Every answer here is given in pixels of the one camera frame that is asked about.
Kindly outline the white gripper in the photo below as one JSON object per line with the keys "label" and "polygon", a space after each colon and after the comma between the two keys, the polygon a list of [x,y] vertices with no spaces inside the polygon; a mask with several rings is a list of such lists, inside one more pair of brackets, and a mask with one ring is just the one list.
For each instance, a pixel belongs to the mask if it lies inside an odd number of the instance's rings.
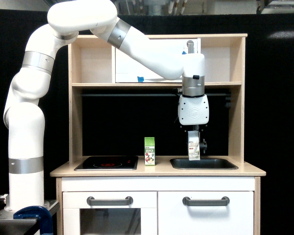
{"label": "white gripper", "polygon": [[209,121],[209,103],[207,95],[200,97],[180,96],[178,104],[178,119],[184,126],[192,126],[198,131],[200,125]]}

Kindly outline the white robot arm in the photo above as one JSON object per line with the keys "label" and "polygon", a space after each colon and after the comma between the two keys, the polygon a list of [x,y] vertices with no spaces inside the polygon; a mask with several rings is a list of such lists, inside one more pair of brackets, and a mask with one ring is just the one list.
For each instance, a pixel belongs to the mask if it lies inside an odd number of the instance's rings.
{"label": "white robot arm", "polygon": [[49,90],[58,50],[89,30],[116,49],[167,80],[182,79],[188,98],[203,95],[204,55],[164,49],[117,16],[109,0],[74,0],[52,6],[48,23],[35,30],[25,47],[20,71],[13,77],[3,113],[8,128],[9,198],[17,212],[43,206],[45,117],[39,100]]}

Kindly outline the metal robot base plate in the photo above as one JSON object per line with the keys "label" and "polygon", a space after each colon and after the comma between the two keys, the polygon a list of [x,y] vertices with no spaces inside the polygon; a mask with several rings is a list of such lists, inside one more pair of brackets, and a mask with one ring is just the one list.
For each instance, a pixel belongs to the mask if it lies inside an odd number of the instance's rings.
{"label": "metal robot base plate", "polygon": [[[9,195],[0,195],[0,203],[5,205],[4,209],[0,210],[0,224],[36,224],[37,219],[13,219],[13,214],[17,211],[10,209],[9,207]],[[59,211],[59,202],[57,200],[47,200],[44,202],[43,207],[49,210],[52,217]]]}

